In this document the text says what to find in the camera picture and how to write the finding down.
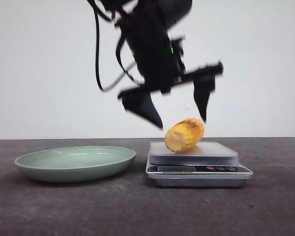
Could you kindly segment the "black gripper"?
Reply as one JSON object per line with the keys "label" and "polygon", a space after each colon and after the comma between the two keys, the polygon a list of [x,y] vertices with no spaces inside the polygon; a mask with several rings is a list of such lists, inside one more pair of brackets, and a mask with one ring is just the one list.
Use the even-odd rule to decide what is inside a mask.
{"label": "black gripper", "polygon": [[215,75],[223,72],[222,63],[206,66],[190,73],[184,72],[180,60],[181,47],[171,41],[168,29],[191,9],[190,4],[139,4],[132,12],[119,10],[117,25],[127,42],[139,73],[145,82],[138,88],[121,92],[125,110],[163,128],[162,120],[152,102],[150,92],[169,92],[171,87],[193,81],[194,100],[200,116],[207,121],[207,104],[215,91]]}

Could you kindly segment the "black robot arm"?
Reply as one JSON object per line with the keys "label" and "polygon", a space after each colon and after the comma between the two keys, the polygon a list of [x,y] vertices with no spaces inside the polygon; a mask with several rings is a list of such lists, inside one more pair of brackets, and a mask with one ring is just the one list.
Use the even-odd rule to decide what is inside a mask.
{"label": "black robot arm", "polygon": [[125,0],[103,0],[105,10],[118,12],[116,26],[121,30],[116,57],[121,61],[120,50],[126,41],[145,82],[136,88],[121,91],[118,99],[124,108],[147,119],[159,128],[163,127],[150,93],[159,90],[168,93],[171,87],[192,81],[194,100],[201,118],[207,118],[210,92],[215,89],[215,76],[223,72],[223,64],[206,66],[186,73],[181,61],[181,39],[170,40],[168,29],[191,9],[190,0],[140,0],[132,12],[126,13]]}

